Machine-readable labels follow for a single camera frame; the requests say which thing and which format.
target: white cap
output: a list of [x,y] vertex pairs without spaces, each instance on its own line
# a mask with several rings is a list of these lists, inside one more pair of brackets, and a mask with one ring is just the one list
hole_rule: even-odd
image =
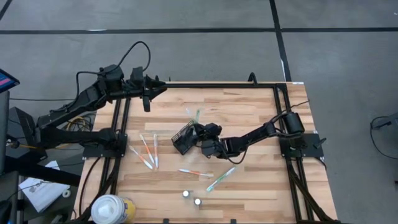
[[182,196],[183,196],[183,197],[188,197],[188,196],[189,196],[189,191],[184,190],[184,191],[182,192]]
[[199,198],[195,199],[195,205],[200,205],[201,204],[201,200]]

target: black floor line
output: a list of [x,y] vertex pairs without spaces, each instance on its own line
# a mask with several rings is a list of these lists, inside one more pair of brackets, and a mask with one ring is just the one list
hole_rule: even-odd
[[274,20],[276,39],[278,41],[279,55],[282,61],[282,68],[284,70],[285,81],[291,82],[292,77],[290,76],[289,63],[287,62],[284,38],[282,36],[282,29],[280,28],[279,24],[279,17],[276,9],[275,0],[269,0],[269,4],[271,5],[272,18]]
[[398,32],[398,27],[283,28],[282,32]]
[[96,29],[96,30],[0,30],[0,34],[195,34],[275,32],[274,28],[172,28],[172,29]]
[[4,4],[4,6],[2,7],[1,11],[0,11],[0,20],[2,19],[2,17],[5,15],[8,7],[10,6],[12,0],[7,0],[7,2]]

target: monitor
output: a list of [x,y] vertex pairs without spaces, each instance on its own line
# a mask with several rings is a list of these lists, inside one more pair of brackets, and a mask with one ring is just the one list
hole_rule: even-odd
[[0,93],[19,84],[19,80],[0,69]]

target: floor tile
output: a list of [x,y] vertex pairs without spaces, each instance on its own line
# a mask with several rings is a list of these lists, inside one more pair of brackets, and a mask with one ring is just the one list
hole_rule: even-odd
[[398,27],[395,0],[277,0],[282,28]]
[[15,0],[0,29],[273,27],[261,0]]
[[[293,81],[306,84],[324,145],[339,219],[395,223],[398,161],[373,147],[369,122],[398,111],[398,33],[284,34]],[[374,132],[377,145],[398,157],[398,126]]]
[[[263,34],[107,34],[107,35],[0,35],[0,67],[18,78],[13,98],[74,98],[75,74],[117,64],[126,50],[145,40],[152,60],[147,74],[172,81],[246,81],[254,72],[259,81],[282,81],[277,42]],[[145,66],[147,51],[137,45],[122,69]],[[80,89],[96,80],[82,74]],[[47,113],[66,102],[11,101],[32,116]]]

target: white container lid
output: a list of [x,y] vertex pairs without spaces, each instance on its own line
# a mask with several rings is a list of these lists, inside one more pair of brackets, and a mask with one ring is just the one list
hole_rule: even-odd
[[99,197],[91,208],[91,216],[97,224],[116,224],[123,214],[123,203],[114,195]]

